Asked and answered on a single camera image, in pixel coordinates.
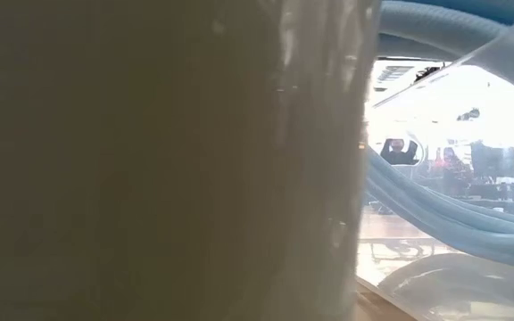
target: wooden surface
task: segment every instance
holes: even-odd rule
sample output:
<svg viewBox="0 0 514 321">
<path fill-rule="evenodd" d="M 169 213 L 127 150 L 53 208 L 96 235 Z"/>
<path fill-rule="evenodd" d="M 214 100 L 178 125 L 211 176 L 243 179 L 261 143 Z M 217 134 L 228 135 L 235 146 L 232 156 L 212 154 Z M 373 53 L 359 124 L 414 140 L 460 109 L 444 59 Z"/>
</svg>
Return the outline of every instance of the wooden surface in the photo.
<svg viewBox="0 0 514 321">
<path fill-rule="evenodd" d="M 415 321 L 414 318 L 361 284 L 357 284 L 356 292 L 354 321 Z"/>
</svg>

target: blue hose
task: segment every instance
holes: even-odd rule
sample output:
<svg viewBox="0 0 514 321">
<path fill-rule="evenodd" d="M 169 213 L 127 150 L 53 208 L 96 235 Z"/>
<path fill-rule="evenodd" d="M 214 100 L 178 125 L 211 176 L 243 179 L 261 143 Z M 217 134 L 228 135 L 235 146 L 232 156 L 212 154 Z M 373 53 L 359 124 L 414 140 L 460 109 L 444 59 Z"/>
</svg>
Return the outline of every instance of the blue hose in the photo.
<svg viewBox="0 0 514 321">
<path fill-rule="evenodd" d="M 514 1 L 384 1 L 385 55 L 461 57 L 505 33 Z M 514 80 L 514 66 L 492 57 L 487 67 Z M 415 184 L 368 150 L 367 191 L 412 225 L 466 253 L 514 265 L 514 214 L 467 204 Z"/>
</svg>

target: translucent plastic container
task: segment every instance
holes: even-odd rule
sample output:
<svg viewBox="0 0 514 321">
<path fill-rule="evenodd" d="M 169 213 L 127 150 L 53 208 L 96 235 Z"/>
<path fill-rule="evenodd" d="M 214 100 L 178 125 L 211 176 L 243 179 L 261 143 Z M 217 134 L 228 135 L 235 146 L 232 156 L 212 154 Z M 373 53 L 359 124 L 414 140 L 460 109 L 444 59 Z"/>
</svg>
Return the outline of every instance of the translucent plastic container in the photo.
<svg viewBox="0 0 514 321">
<path fill-rule="evenodd" d="M 514 320 L 514 27 L 368 119 L 376 152 L 418 150 L 407 182 L 369 156 L 359 280 L 416 319 Z"/>
</svg>

